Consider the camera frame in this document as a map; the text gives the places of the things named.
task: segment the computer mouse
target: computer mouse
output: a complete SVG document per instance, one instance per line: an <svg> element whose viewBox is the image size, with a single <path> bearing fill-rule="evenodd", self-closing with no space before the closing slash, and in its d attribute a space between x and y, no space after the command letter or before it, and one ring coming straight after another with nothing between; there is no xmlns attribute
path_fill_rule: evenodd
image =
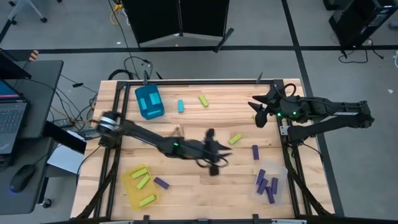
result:
<svg viewBox="0 0 398 224"><path fill-rule="evenodd" d="M35 174L35 165L24 165L21 167L11 179L10 190L14 193L23 191Z"/></svg>

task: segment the black partition panel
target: black partition panel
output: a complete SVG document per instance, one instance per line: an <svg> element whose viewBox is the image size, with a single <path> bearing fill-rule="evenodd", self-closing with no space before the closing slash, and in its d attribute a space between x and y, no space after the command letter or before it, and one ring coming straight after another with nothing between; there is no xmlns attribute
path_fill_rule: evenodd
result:
<svg viewBox="0 0 398 224"><path fill-rule="evenodd" d="M177 0L122 0L137 43L180 32Z"/></svg>
<svg viewBox="0 0 398 224"><path fill-rule="evenodd" d="M183 32L224 36L229 0L180 0L180 6Z"/></svg>

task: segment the laptop keyboard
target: laptop keyboard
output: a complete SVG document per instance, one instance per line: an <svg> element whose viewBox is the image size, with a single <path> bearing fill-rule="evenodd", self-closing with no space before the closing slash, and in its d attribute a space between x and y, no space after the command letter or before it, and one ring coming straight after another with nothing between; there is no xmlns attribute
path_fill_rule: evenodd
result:
<svg viewBox="0 0 398 224"><path fill-rule="evenodd" d="M0 110L0 134L16 132L23 112L20 109Z"/></svg>

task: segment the laptop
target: laptop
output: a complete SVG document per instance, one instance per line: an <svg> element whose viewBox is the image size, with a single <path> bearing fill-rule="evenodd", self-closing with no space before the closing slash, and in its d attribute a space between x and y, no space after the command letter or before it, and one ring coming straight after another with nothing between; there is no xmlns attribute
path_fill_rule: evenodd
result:
<svg viewBox="0 0 398 224"><path fill-rule="evenodd" d="M0 157L11 156L28 105L29 102L20 93L0 80Z"/></svg>

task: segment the purple block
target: purple block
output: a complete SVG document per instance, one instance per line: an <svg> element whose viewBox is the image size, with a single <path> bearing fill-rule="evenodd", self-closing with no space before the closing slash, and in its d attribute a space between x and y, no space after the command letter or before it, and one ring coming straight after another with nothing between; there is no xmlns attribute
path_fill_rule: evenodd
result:
<svg viewBox="0 0 398 224"><path fill-rule="evenodd" d="M273 177L271 181L272 194L276 194L277 190L278 190L278 178Z"/></svg>
<svg viewBox="0 0 398 224"><path fill-rule="evenodd" d="M268 180L266 180L266 179L263 179L261 181L261 184L260 184L259 188L257 189L257 194L264 193L264 190L266 189L267 183L268 183Z"/></svg>
<svg viewBox="0 0 398 224"><path fill-rule="evenodd" d="M154 182L156 184L159 184L161 187L163 187L164 189L168 189L170 187L170 185L166 182L164 182L162 179L155 177Z"/></svg>
<svg viewBox="0 0 398 224"><path fill-rule="evenodd" d="M259 147L257 145L253 145L252 149L253 149L253 158L254 158L254 160L259 160L260 159Z"/></svg>
<svg viewBox="0 0 398 224"><path fill-rule="evenodd" d="M272 194L270 187L266 187L266 192L268 195L269 203L275 203L274 195Z"/></svg>
<svg viewBox="0 0 398 224"><path fill-rule="evenodd" d="M261 184L261 181L262 181L262 179L264 178L264 174L266 174L266 171L263 170L263 169L260 169L259 177L257 178L257 181L256 181L256 184L257 184L257 185L260 185L260 184Z"/></svg>

